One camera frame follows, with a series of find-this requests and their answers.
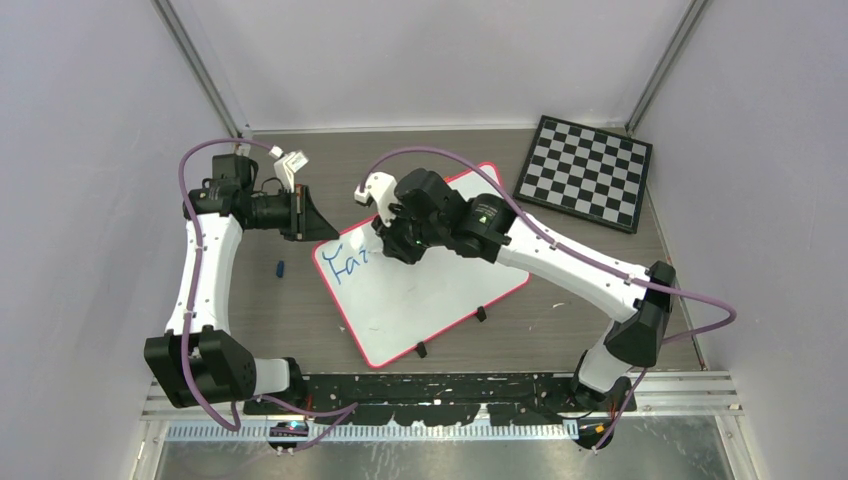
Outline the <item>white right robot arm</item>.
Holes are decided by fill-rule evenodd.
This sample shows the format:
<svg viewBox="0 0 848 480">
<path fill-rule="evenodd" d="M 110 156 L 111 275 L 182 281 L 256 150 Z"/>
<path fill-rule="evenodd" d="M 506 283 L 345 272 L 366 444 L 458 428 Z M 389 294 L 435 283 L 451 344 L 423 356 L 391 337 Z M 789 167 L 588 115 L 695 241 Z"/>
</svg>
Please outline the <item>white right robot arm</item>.
<svg viewBox="0 0 848 480">
<path fill-rule="evenodd" d="M 389 258 L 413 265 L 428 249 L 444 247 L 541 277 L 606 313 L 607 329 L 582 354 L 570 383 L 580 408 L 598 409 L 627 371 L 656 365 L 672 311 L 664 291 L 675 278 L 669 264 L 616 260 L 536 223 L 496 194 L 466 198 L 423 168 L 401 179 L 372 173 L 354 199 L 376 206 L 372 227 Z M 650 282 L 662 289 L 648 288 Z"/>
</svg>

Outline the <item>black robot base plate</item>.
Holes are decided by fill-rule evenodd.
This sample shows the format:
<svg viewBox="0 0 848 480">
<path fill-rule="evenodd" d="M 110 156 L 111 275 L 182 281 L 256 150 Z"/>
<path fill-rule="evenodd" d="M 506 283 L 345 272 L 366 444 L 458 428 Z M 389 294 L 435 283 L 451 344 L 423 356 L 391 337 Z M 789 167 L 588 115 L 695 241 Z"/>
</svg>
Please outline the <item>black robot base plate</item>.
<svg viewBox="0 0 848 480">
<path fill-rule="evenodd" d="M 493 426 L 555 425 L 590 410 L 570 373 L 311 374 L 282 399 L 310 411 L 357 405 L 346 423 L 466 426 L 486 414 Z"/>
</svg>

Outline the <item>pink-framed whiteboard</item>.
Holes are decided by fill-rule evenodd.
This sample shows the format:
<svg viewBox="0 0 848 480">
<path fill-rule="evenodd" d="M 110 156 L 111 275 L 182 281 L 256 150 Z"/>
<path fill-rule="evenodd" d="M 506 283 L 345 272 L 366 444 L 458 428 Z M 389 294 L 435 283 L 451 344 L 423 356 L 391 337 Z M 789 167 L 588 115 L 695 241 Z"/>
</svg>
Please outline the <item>pink-framed whiteboard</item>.
<svg viewBox="0 0 848 480">
<path fill-rule="evenodd" d="M 317 272 L 365 363 L 383 368 L 420 343 L 524 287 L 529 273 L 444 247 L 414 265 L 386 257 L 372 220 L 345 229 L 312 251 Z"/>
</svg>

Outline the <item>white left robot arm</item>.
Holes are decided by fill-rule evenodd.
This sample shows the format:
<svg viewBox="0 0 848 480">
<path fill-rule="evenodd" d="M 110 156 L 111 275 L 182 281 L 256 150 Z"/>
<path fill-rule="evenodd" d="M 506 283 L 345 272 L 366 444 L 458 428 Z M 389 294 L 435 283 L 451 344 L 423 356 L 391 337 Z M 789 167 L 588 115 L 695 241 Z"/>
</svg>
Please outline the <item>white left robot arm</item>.
<svg viewBox="0 0 848 480">
<path fill-rule="evenodd" d="M 258 359 L 235 340 L 229 327 L 234 260 L 248 230 L 276 230 L 285 240 L 335 240 L 338 231 L 320 214 L 308 186 L 295 182 L 307 156 L 275 156 L 275 194 L 255 187 L 258 164 L 237 154 L 216 155 L 212 175 L 189 191 L 187 252 L 176 305 L 165 332 L 146 340 L 144 358 L 166 398 L 176 408 L 199 405 L 185 375 L 190 373 L 208 403 L 249 400 L 268 394 L 280 412 L 298 412 L 307 389 L 292 357 Z"/>
</svg>

